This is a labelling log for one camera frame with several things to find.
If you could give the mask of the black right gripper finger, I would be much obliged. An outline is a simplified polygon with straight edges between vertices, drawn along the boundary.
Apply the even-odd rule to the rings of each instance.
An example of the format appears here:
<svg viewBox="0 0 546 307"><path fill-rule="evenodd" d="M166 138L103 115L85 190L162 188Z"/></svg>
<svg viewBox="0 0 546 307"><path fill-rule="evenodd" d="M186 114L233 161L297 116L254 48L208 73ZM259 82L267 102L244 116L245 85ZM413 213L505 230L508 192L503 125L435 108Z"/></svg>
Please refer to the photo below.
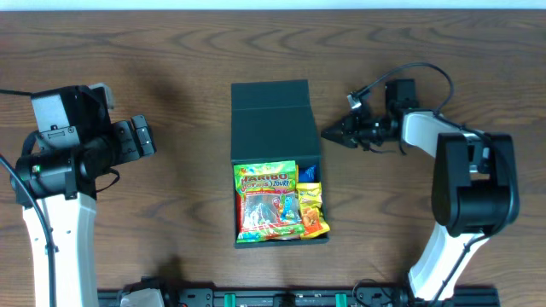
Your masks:
<svg viewBox="0 0 546 307"><path fill-rule="evenodd" d="M340 119L321 131L322 136L343 136L346 130L345 120Z"/></svg>
<svg viewBox="0 0 546 307"><path fill-rule="evenodd" d="M344 146L346 148L350 148L351 147L351 142L343 135L340 135L340 134L331 134L331 133L325 133L323 132L322 133L322 138L328 140L328 141L331 141L331 142L335 142L341 146Z"/></svg>

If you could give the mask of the Haribo gummy worms bag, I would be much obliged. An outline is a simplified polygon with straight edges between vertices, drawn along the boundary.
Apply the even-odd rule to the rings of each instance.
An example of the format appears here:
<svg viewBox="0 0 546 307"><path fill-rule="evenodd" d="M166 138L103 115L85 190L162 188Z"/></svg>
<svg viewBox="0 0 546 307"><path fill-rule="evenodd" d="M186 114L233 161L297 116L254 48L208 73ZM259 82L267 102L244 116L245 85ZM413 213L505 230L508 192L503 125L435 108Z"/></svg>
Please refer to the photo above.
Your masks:
<svg viewBox="0 0 546 307"><path fill-rule="evenodd" d="M293 160L234 166L238 244L298 239L304 232Z"/></svg>

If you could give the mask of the black box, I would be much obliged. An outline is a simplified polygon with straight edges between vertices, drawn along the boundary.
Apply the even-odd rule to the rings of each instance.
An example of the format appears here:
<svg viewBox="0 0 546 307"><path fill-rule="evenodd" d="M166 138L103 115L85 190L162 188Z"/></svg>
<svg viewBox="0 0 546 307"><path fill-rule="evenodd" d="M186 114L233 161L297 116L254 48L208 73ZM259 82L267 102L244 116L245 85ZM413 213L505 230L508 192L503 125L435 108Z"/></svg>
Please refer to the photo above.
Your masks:
<svg viewBox="0 0 546 307"><path fill-rule="evenodd" d="M231 86L231 164L245 165L293 160L317 167L322 185L321 145L305 80L239 83ZM328 233L303 240L267 240L237 248L316 244Z"/></svg>

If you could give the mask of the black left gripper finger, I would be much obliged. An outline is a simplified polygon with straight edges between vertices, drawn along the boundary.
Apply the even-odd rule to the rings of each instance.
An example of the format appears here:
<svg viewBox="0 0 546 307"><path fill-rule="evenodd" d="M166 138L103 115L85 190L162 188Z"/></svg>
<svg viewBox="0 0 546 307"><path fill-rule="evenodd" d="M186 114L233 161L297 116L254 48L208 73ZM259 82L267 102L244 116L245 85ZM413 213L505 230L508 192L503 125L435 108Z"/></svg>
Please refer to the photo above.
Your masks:
<svg viewBox="0 0 546 307"><path fill-rule="evenodd" d="M150 156L156 153L154 139L151 135L149 128L136 128L136 136L139 142L140 149L142 150L142 157Z"/></svg>
<svg viewBox="0 0 546 307"><path fill-rule="evenodd" d="M146 118L143 115L136 115L131 118L131 122L133 124L135 132L139 136L148 136L149 135L149 128L148 128L148 122Z"/></svg>

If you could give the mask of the blue cookie packet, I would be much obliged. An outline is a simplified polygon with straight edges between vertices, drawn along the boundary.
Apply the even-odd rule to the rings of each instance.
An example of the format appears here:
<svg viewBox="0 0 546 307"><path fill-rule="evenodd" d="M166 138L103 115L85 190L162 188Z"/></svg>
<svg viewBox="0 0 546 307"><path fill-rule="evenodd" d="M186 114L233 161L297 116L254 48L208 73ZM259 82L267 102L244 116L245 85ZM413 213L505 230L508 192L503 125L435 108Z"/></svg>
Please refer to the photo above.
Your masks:
<svg viewBox="0 0 546 307"><path fill-rule="evenodd" d="M317 167L311 165L308 167L298 166L298 182L313 183L317 181Z"/></svg>

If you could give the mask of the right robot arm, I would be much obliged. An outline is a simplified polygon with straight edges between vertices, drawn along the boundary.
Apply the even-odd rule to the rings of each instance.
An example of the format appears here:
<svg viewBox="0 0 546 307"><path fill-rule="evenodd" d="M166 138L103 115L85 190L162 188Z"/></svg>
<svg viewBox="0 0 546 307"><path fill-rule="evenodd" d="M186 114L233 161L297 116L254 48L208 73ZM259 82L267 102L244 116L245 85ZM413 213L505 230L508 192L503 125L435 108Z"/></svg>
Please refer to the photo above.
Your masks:
<svg viewBox="0 0 546 307"><path fill-rule="evenodd" d="M386 113L381 117L369 109L369 92L362 88L350 93L351 111L321 136L370 152L384 142L398 142L433 157L433 232L405 285L389 293L387 303L439 306L453 299L456 281L478 249L518 217L513 139L472 130L422 108L412 79L386 83Z"/></svg>

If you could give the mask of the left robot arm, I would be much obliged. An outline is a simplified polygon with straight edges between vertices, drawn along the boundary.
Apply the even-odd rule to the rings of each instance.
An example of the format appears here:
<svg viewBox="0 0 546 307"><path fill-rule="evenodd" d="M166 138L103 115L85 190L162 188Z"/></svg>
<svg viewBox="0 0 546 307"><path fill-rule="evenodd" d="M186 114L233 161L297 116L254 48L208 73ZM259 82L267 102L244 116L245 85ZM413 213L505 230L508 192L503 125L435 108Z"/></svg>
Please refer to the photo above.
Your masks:
<svg viewBox="0 0 546 307"><path fill-rule="evenodd" d="M142 115L112 122L104 83L29 94L37 130L24 141L10 183L31 240L38 306L97 306L94 226L98 177L156 152Z"/></svg>

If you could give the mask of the yellow orange biscuit packet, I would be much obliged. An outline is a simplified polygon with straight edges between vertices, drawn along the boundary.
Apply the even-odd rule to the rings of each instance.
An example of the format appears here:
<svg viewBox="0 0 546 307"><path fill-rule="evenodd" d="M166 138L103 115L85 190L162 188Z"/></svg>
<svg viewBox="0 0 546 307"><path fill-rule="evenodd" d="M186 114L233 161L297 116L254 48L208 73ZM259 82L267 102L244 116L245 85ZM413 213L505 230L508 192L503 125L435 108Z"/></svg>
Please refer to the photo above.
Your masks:
<svg viewBox="0 0 546 307"><path fill-rule="evenodd" d="M299 211L304 225L303 240L316 238L330 231L322 212L322 185L319 182L299 182L296 184Z"/></svg>

